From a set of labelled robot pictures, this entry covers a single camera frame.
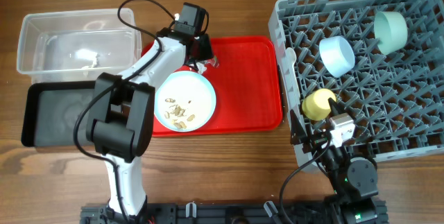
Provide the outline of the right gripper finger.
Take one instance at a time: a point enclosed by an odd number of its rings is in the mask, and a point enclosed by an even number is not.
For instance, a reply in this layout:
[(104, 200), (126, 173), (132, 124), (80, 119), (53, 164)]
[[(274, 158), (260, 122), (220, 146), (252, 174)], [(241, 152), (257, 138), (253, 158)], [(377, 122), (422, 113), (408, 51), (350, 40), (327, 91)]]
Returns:
[(333, 98), (328, 98), (328, 103), (331, 109), (332, 116), (338, 116), (342, 114), (342, 107)]
[(290, 121), (291, 121), (291, 140), (292, 145), (303, 144), (307, 140), (307, 133), (305, 127), (299, 121), (294, 110), (290, 110)]

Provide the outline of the white tissue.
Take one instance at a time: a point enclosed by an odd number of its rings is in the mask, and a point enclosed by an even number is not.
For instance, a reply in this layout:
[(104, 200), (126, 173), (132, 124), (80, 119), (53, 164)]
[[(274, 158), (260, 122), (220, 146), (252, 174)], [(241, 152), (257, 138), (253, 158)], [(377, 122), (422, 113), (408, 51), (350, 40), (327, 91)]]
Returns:
[(196, 73), (202, 75), (206, 70), (207, 67), (202, 62), (193, 62), (191, 64), (187, 65), (191, 71), (195, 71)]

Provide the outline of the red snack wrapper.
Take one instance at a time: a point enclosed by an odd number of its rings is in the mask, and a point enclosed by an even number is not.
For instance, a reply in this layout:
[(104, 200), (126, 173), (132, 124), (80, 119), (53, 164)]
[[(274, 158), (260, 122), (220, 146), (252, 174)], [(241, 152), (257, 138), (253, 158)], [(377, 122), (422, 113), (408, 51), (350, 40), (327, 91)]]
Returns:
[(211, 65), (214, 68), (217, 68), (219, 66), (219, 59), (214, 55), (213, 58), (208, 59), (206, 61), (204, 61), (205, 65)]

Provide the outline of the yellow cup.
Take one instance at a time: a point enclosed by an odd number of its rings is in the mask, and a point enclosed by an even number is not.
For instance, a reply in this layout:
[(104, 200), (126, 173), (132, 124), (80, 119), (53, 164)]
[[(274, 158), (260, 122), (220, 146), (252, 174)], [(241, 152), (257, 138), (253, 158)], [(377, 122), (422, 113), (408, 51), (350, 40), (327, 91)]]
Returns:
[(329, 89), (318, 89), (302, 102), (303, 114), (313, 121), (325, 119), (331, 112), (329, 100), (336, 102), (336, 96)]

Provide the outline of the light blue small bowl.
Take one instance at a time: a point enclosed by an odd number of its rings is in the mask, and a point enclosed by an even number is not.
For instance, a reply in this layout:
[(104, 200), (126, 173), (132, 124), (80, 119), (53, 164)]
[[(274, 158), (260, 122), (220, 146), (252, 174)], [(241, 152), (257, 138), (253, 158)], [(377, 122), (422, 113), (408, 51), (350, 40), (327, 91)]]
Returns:
[(355, 66), (355, 53), (347, 39), (342, 36), (322, 39), (319, 43), (319, 53), (324, 67), (336, 78)]

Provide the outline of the white plastic spoon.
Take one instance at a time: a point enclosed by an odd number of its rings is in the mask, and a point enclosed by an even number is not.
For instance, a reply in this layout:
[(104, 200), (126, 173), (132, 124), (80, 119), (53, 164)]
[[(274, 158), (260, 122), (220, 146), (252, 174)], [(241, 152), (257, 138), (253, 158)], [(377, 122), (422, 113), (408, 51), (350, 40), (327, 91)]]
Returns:
[(285, 50), (285, 54), (287, 57), (287, 63), (288, 63), (289, 69), (292, 71), (295, 71), (295, 64), (296, 64), (296, 60), (297, 60), (296, 52), (291, 47), (288, 47)]

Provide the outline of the mint green bowl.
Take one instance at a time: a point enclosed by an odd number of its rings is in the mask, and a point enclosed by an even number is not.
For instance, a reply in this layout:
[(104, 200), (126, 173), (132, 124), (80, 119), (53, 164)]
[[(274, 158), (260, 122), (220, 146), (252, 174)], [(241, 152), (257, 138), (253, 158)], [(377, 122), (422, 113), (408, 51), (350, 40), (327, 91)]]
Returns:
[(378, 12), (374, 19), (374, 34), (379, 40), (379, 51), (388, 55), (407, 44), (408, 28), (403, 15), (399, 12)]

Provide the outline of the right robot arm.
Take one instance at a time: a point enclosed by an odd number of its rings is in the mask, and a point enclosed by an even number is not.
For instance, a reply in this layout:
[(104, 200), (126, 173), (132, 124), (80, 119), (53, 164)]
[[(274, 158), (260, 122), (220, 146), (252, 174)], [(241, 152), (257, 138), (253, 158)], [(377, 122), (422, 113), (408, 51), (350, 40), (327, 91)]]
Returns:
[(284, 181), (280, 203), (288, 182), (312, 163), (322, 164), (334, 194), (324, 199), (327, 215), (333, 223), (371, 223), (379, 217), (373, 196), (378, 194), (377, 162), (363, 155), (350, 156), (343, 143), (353, 138), (355, 120), (333, 99), (327, 100), (330, 126), (309, 134), (302, 122), (290, 111), (291, 143), (301, 144), (312, 158), (300, 165)]

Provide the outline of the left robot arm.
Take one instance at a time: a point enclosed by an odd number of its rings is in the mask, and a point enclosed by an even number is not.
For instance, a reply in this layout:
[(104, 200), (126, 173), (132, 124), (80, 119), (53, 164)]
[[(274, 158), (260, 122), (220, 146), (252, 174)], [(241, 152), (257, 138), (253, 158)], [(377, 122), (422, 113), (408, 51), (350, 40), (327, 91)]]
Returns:
[(73, 140), (86, 120), (86, 138), (95, 152), (84, 154), (105, 162), (111, 197), (99, 208), (104, 223), (150, 223), (148, 197), (142, 185), (141, 157), (153, 134), (155, 91), (184, 65), (193, 69), (214, 57), (207, 34), (206, 9), (184, 3), (166, 28), (153, 34), (152, 47), (131, 67), (95, 81), (94, 97), (78, 116)]

